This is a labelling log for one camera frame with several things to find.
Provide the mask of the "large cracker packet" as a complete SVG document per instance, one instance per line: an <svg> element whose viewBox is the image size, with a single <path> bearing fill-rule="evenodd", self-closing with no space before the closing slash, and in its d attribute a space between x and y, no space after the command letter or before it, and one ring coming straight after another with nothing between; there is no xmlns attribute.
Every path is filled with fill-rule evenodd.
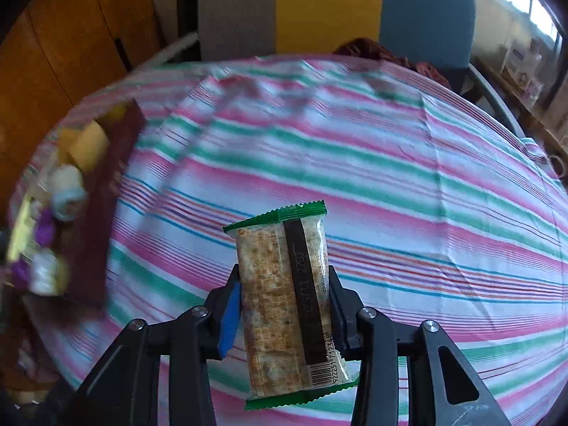
<svg viewBox="0 0 568 426"><path fill-rule="evenodd" d="M237 247L249 411L306 404L358 382L332 335L326 214L313 201L223 229Z"/></svg>

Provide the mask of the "clear plastic bag ball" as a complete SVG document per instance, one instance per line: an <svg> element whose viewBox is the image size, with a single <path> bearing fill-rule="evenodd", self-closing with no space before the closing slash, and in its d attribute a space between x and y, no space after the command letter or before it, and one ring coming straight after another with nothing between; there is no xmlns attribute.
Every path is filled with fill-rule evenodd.
<svg viewBox="0 0 568 426"><path fill-rule="evenodd" d="M69 267L61 255L44 248L30 266L29 289L40 296L61 296L69 285Z"/></svg>

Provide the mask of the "striped bed sheet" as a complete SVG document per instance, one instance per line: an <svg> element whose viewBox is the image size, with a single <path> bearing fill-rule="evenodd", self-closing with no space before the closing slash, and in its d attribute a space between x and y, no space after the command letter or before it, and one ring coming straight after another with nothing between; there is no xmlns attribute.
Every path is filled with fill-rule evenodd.
<svg viewBox="0 0 568 426"><path fill-rule="evenodd" d="M70 385L133 318L200 304L236 252L223 227L326 203L330 262L392 319L437 320L514 425L567 381L567 193L538 145L405 68L343 57L165 65L85 98L146 126L120 181L100 311L27 309Z"/></svg>

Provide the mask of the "maroon gift box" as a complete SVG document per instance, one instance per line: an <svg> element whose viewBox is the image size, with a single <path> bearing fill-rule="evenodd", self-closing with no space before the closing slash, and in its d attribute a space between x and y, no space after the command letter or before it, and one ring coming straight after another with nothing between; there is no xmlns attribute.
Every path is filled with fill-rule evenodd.
<svg viewBox="0 0 568 426"><path fill-rule="evenodd" d="M15 263L7 263L6 283L28 291L30 266L37 252L44 248L61 255L69 267L69 285L61 296L86 305L99 306L105 297L106 264L110 236L119 199L120 180L126 170L135 143L145 126L142 109L134 100L120 103L92 121L104 129L110 143L98 166L83 174L86 199L79 206L76 217L63 222L54 217L56 236L50 247L40 247L34 239L34 230L26 250ZM32 197L31 215L37 222L40 212L50 205L49 178L64 164L72 164L69 145L88 124L80 128L62 128L42 171L32 180L26 194Z"/></svg>

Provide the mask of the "green carton box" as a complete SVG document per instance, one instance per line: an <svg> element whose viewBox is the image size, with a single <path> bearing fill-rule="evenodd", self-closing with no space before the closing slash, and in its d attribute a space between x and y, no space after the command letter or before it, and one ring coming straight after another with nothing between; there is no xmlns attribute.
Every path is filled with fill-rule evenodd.
<svg viewBox="0 0 568 426"><path fill-rule="evenodd" d="M35 220L31 215L32 197L26 194L20 205L15 226L12 229L7 250L7 263L15 263L26 250L35 227Z"/></svg>

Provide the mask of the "beige rolled sock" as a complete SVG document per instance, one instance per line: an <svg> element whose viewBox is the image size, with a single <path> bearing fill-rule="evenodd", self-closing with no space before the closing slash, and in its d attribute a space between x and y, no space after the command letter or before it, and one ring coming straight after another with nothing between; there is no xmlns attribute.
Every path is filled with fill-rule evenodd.
<svg viewBox="0 0 568 426"><path fill-rule="evenodd" d="M54 217L72 221L87 197L82 172L72 164L59 166L49 178L49 192Z"/></svg>

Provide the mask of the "yellow sponge near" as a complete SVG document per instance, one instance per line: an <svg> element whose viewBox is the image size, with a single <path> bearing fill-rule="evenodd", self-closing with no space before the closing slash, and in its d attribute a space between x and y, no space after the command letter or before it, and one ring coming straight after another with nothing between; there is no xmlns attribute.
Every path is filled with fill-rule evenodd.
<svg viewBox="0 0 568 426"><path fill-rule="evenodd" d="M89 174L98 166L106 154L109 139L101 125L92 121L69 145L67 153L70 160L84 174Z"/></svg>

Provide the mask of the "wooden desk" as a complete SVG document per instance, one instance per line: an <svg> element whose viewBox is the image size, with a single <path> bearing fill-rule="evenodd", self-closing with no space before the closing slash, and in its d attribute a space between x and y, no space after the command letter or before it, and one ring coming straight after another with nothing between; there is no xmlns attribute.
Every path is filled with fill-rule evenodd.
<svg viewBox="0 0 568 426"><path fill-rule="evenodd" d="M544 111L523 97L514 85L503 78L503 75L487 65L479 57L473 59L473 66L492 85L499 94L503 95L510 111L517 116L517 121L526 134L533 136L543 145L546 153L556 155L567 163L567 150L560 144L553 133L545 126Z"/></svg>

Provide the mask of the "dark red cloth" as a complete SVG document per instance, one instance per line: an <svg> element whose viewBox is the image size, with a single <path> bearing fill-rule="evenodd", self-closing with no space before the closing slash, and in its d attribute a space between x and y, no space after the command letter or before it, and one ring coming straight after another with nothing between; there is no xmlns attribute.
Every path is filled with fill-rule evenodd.
<svg viewBox="0 0 568 426"><path fill-rule="evenodd" d="M398 57L391 51L386 49L380 43L375 42L368 38L352 39L339 46L334 52L334 55L349 56L355 58L362 58L374 61L390 62L394 65L399 65L407 69L413 70L436 83L450 88L448 79L442 75L433 65L428 62L411 62L406 57Z"/></svg>

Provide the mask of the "white product box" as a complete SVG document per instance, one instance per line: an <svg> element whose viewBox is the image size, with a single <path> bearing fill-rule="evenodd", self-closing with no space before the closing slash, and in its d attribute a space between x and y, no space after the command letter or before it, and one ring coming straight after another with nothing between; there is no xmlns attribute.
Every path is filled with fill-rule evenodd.
<svg viewBox="0 0 568 426"><path fill-rule="evenodd" d="M521 91L525 91L542 60L535 39L529 45L513 39L503 61L502 73Z"/></svg>

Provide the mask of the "tricolour headboard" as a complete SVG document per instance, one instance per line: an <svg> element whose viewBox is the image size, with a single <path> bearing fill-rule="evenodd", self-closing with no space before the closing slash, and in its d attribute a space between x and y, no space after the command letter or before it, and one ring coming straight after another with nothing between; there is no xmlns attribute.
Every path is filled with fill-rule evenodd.
<svg viewBox="0 0 568 426"><path fill-rule="evenodd" d="M442 72L467 68L475 0L197 0L201 56L331 53L352 39Z"/></svg>

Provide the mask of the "wooden wardrobe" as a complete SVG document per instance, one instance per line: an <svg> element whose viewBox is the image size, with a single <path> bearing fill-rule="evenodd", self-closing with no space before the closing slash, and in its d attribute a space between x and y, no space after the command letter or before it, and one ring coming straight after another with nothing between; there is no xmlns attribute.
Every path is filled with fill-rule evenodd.
<svg viewBox="0 0 568 426"><path fill-rule="evenodd" d="M47 132L161 47L152 0L31 0L1 41L1 206Z"/></svg>

